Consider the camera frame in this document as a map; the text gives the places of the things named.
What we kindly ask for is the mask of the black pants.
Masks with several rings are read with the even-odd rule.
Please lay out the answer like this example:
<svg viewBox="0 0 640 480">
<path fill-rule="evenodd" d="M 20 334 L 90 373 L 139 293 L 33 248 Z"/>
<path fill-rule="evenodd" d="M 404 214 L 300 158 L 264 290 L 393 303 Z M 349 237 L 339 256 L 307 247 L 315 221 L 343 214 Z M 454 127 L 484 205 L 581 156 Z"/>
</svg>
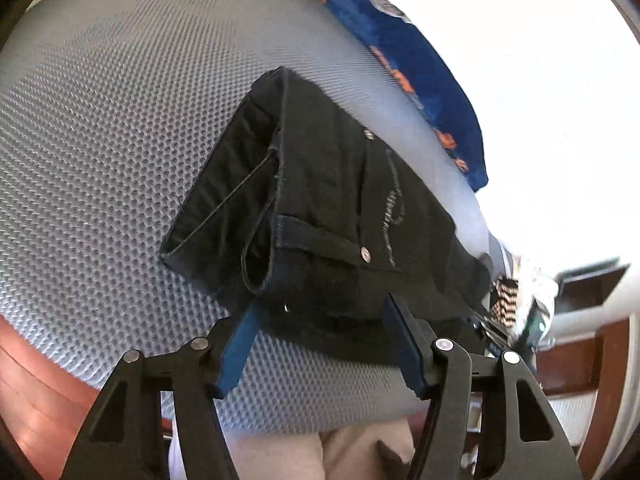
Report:
<svg viewBox="0 0 640 480">
<path fill-rule="evenodd" d="M 273 337 L 388 365 L 386 296 L 473 353 L 487 266 L 416 173 L 313 82 L 280 67 L 242 99 L 160 245 L 227 310 L 259 301 Z"/>
</svg>

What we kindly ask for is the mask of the black white zigzag cloth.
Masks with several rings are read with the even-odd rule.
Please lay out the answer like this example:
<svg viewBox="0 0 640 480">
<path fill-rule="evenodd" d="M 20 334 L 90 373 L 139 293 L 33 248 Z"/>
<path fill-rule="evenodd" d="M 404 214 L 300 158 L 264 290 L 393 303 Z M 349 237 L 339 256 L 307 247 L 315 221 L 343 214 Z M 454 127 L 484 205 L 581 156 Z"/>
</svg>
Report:
<svg viewBox="0 0 640 480">
<path fill-rule="evenodd" d="M 506 328 L 512 328 L 516 324 L 519 291 L 518 281 L 506 276 L 500 276 L 491 285 L 491 317 L 495 322 L 506 326 Z"/>
</svg>

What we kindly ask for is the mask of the blue orange patterned blanket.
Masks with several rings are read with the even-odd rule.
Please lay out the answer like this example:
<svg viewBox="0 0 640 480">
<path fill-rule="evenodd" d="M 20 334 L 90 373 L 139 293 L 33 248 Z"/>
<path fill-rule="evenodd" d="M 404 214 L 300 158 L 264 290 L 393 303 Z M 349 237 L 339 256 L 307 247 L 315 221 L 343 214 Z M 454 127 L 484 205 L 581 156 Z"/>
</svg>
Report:
<svg viewBox="0 0 640 480">
<path fill-rule="evenodd" d="M 408 16 L 388 0 L 318 0 L 367 47 L 434 130 L 473 191 L 488 185 L 471 101 Z"/>
</svg>

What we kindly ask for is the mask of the grey mesh mattress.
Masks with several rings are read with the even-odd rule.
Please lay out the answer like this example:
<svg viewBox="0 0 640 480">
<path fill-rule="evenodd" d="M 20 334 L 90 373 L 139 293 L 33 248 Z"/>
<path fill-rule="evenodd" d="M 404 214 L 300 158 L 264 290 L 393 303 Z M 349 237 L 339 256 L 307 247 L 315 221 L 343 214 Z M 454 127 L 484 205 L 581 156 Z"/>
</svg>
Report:
<svg viewBox="0 0 640 480">
<path fill-rule="evenodd" d="M 160 243 L 250 85 L 286 66 L 420 176 L 473 256 L 495 244 L 465 178 L 393 77 L 317 0 L 43 0 L 1 52 L 1 313 L 104 384 L 224 310 Z"/>
</svg>

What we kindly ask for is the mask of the dark wall monitor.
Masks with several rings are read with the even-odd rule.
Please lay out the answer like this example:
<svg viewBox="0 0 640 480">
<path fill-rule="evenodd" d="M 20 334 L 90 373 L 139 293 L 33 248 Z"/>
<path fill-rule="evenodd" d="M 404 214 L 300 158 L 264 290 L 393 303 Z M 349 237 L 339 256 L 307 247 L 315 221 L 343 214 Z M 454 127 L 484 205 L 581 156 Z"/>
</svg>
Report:
<svg viewBox="0 0 640 480">
<path fill-rule="evenodd" d="M 558 284 L 555 313 L 601 307 L 620 284 L 628 268 L 628 263 L 621 263 L 619 258 L 614 258 L 560 272 L 554 278 Z"/>
</svg>

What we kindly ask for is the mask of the red-brown wooden bed frame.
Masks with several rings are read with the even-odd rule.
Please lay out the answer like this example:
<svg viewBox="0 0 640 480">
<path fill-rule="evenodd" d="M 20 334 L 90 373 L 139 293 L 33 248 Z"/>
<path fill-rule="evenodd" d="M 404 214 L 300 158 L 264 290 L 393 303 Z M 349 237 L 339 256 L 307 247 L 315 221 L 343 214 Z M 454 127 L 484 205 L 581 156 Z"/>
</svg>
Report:
<svg viewBox="0 0 640 480">
<path fill-rule="evenodd" d="M 1 418 L 38 474 L 60 478 L 98 390 L 1 321 Z"/>
</svg>

